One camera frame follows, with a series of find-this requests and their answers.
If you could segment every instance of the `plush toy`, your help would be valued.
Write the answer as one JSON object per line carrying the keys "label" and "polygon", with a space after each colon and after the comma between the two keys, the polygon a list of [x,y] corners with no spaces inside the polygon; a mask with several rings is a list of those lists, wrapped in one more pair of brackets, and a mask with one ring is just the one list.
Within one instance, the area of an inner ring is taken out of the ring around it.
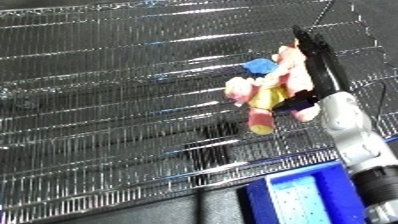
{"label": "plush toy", "polygon": [[[313,83],[305,67],[305,56],[297,45],[282,46],[278,54],[272,56],[278,67],[264,77],[244,79],[234,77],[226,83],[225,95],[236,100],[237,105],[250,106],[248,125],[252,132],[267,135],[273,132],[274,122],[271,109],[284,99],[302,90],[312,90]],[[315,105],[301,111],[293,111],[293,116],[302,122],[314,119],[320,108]]]}

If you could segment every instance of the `blue container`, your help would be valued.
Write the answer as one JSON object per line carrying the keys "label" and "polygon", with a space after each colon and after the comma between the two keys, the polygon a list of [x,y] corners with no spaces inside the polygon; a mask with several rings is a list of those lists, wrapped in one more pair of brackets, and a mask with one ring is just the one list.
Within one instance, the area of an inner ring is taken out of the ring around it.
{"label": "blue container", "polygon": [[365,207],[339,162],[270,174],[246,192],[257,224],[365,222]]}

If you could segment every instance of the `yellow fabric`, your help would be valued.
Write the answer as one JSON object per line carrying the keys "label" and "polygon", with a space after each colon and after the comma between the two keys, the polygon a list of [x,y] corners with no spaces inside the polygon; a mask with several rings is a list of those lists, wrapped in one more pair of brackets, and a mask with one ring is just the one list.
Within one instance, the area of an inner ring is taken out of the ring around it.
{"label": "yellow fabric", "polygon": [[271,110],[273,106],[288,98],[285,88],[282,86],[272,88],[260,88],[257,94],[249,101],[251,107]]}
{"label": "yellow fabric", "polygon": [[274,129],[265,125],[252,125],[249,127],[250,130],[257,135],[269,135]]}

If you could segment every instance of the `blue fabric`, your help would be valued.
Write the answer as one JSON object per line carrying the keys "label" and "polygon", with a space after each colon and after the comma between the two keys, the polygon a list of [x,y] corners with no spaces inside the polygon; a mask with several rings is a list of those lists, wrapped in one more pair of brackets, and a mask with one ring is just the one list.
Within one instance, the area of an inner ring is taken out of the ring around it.
{"label": "blue fabric", "polygon": [[243,67],[254,76],[264,77],[266,74],[273,72],[278,67],[278,64],[265,58],[258,58],[246,62]]}

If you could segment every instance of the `metal wire rack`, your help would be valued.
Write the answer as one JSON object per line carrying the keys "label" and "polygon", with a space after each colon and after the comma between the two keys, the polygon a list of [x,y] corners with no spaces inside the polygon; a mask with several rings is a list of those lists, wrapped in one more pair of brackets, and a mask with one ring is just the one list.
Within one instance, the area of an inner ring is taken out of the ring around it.
{"label": "metal wire rack", "polygon": [[[336,159],[319,121],[245,127],[223,97],[240,64],[292,42],[327,0],[168,0],[0,11],[2,223],[46,222]],[[355,8],[316,27],[356,88],[384,80],[378,131],[397,133],[395,70]],[[379,87],[358,96],[375,116]]]}

